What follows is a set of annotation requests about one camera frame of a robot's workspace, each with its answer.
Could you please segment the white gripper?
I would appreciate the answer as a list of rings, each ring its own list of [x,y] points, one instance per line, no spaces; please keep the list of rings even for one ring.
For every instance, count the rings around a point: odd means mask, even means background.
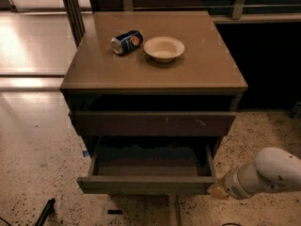
[[[207,191],[213,198],[219,200],[227,200],[229,196],[236,200],[244,200],[253,197],[259,189],[259,174],[255,165],[248,163],[230,170],[223,180],[217,180]]]

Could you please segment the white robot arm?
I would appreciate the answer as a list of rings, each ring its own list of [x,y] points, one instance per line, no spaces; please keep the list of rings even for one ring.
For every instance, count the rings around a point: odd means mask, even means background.
[[[301,190],[301,160],[280,148],[268,147],[257,152],[254,160],[229,170],[208,188],[216,199],[250,199],[260,193]]]

